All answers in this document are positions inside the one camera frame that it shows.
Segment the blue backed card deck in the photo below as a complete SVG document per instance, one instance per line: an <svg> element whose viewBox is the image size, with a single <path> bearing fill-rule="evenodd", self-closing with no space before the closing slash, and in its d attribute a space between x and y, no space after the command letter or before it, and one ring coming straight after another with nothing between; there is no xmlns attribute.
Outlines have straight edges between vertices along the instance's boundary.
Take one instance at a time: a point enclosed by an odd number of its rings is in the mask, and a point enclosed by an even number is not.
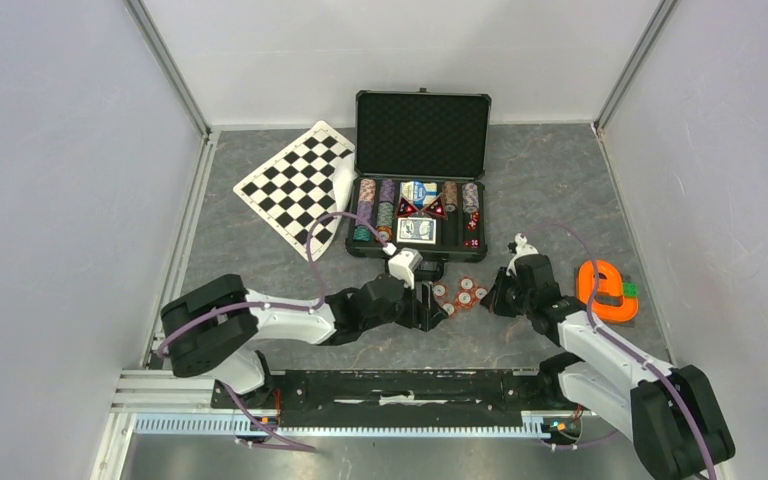
<svg viewBox="0 0 768 480"><path fill-rule="evenodd" d="M437 221L429 217L400 217L397 219L396 241L434 245L437 243Z"/></svg>

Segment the all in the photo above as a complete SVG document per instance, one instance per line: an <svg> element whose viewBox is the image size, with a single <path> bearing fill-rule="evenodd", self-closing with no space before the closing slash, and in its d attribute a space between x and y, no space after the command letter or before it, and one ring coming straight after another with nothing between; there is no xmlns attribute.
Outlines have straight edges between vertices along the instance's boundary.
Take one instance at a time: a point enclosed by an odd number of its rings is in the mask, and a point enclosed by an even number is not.
<svg viewBox="0 0 768 480"><path fill-rule="evenodd" d="M436 196L430 203L425 205L420 212L423 215L434 219L446 220L448 218L445 203L441 195Z"/></svg>
<svg viewBox="0 0 768 480"><path fill-rule="evenodd" d="M417 208L413 202L411 202L405 197L399 198L398 205L395 210L395 215L397 218L411 217L413 215L419 214L420 212L421 210Z"/></svg>

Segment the blue boxed card deck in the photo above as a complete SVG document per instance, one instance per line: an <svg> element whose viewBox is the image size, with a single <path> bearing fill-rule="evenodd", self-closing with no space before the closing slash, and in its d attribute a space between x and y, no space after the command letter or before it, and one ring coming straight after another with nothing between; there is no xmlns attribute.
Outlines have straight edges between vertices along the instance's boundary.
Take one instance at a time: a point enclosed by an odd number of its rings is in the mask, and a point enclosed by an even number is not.
<svg viewBox="0 0 768 480"><path fill-rule="evenodd" d="M413 205L423 208L438 197L438 185L435 182L411 180L400 184L400 193Z"/></svg>

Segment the brown poker chip stack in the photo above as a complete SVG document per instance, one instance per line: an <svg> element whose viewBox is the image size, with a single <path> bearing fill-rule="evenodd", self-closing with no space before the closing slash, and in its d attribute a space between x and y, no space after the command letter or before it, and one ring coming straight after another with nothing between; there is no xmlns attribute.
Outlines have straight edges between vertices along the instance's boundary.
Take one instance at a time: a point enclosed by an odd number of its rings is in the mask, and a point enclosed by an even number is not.
<svg viewBox="0 0 768 480"><path fill-rule="evenodd" d="M458 210L458 185L456 182L444 182L441 196L446 212L456 212Z"/></svg>

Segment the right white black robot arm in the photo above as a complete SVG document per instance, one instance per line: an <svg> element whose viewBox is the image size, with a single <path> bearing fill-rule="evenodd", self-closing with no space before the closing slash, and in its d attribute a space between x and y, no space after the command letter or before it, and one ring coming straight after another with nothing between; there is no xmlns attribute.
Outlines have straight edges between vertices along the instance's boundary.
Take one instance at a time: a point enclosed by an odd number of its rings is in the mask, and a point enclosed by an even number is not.
<svg viewBox="0 0 768 480"><path fill-rule="evenodd" d="M707 375L676 367L617 335L587 305L562 294L549 258L520 254L499 268L482 306L525 316L562 348L539 366L537 392L551 408L596 413L633 445L654 479L685 479L732 459L736 445Z"/></svg>

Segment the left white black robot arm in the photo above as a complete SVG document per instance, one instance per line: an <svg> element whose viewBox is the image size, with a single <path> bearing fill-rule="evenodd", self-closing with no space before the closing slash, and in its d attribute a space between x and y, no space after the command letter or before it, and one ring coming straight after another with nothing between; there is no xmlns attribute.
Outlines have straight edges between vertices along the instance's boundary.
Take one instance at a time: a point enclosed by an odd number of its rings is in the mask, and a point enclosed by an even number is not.
<svg viewBox="0 0 768 480"><path fill-rule="evenodd" d="M251 341L339 346L387 324L430 331L447 317L431 288L408 287L390 274L323 300L264 295L226 274L162 308L164 339L156 352L176 377L209 376L257 408L272 399L274 381L264 354L248 348Z"/></svg>

